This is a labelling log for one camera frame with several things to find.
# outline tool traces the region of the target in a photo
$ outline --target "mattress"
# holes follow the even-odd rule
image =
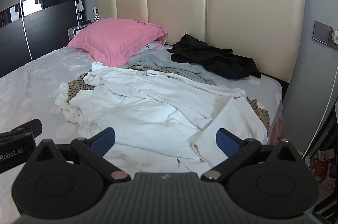
[[[130,60],[145,54],[170,60],[171,53],[166,48],[168,46],[133,56]],[[42,122],[43,133],[35,139],[37,144],[45,138],[51,138],[57,144],[70,143],[78,137],[78,125],[67,122],[54,102],[61,83],[72,81],[90,68],[87,52],[61,48],[1,78],[0,133],[38,118]],[[228,80],[213,73],[208,74],[218,85],[244,89],[250,99],[258,99],[259,107],[269,112],[272,126],[280,117],[282,88],[273,78],[262,75],[261,79],[250,76]],[[0,174],[0,224],[12,223],[19,216],[11,199],[11,185],[21,168],[22,165]]]

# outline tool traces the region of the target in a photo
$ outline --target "triangular cutout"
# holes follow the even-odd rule
[[[293,156],[290,149],[286,146],[282,147],[280,153],[278,154],[277,159],[285,160],[285,161],[292,161],[292,162],[296,161],[296,158]]]
[[[44,161],[54,159],[54,155],[48,146],[44,146],[40,151],[36,161]]]

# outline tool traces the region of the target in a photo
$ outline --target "bed frame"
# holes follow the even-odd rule
[[[97,0],[100,18],[129,18],[165,27],[167,43],[188,33],[208,45],[251,57],[258,69],[290,82],[305,0]]]

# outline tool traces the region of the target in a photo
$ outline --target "bed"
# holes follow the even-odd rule
[[[129,18],[159,24],[174,44],[185,33],[208,45],[231,48],[251,57],[266,74],[261,79],[229,80],[208,73],[218,85],[243,89],[270,116],[270,132],[282,121],[282,88],[274,79],[289,83],[300,43],[304,0],[97,0],[100,19]],[[146,52],[170,60],[168,46]],[[73,48],[53,51],[0,79],[0,132],[39,118],[44,138],[69,143],[79,136],[78,125],[67,122],[55,104],[61,83],[91,69],[88,53]],[[11,184],[22,168],[0,174],[0,223],[19,216],[11,199]]]

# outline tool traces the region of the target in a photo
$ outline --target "white cable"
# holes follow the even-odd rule
[[[22,25],[23,25],[23,32],[25,33],[25,38],[26,38],[26,43],[27,43],[27,47],[28,47],[28,52],[29,52],[29,55],[30,55],[30,59],[33,60],[32,54],[30,53],[30,49],[29,49],[29,44],[28,44],[28,39],[27,39],[26,29],[25,29],[25,23],[23,21],[23,10],[22,10],[22,2],[21,2],[21,0],[20,0],[20,11],[21,11],[21,20],[22,20]]]
[[[317,128],[317,130],[316,130],[316,133],[313,135],[312,140],[311,140],[310,144],[308,145],[308,148],[306,149],[305,153],[303,153],[303,156],[302,156],[303,158],[305,157],[305,155],[306,155],[306,153],[308,152],[308,150],[309,150],[309,148],[310,148],[310,146],[311,146],[313,140],[315,139],[315,137],[316,137],[316,135],[317,135],[317,133],[318,133],[318,131],[319,131],[319,129],[320,129],[320,126],[321,126],[321,124],[322,124],[322,121],[323,121],[323,119],[324,119],[324,116],[325,116],[325,114],[326,114],[328,105],[330,104],[331,97],[332,97],[332,93],[333,93],[333,89],[334,89],[335,84],[336,84],[337,72],[338,72],[338,63],[337,63],[337,69],[336,69],[335,79],[334,79],[333,84],[332,84],[332,89],[331,89],[330,98],[328,99],[328,102],[327,102],[327,105],[326,105],[326,108],[325,108],[323,117],[322,117],[322,119],[321,119],[320,122],[319,122],[319,125],[318,125],[318,128]]]

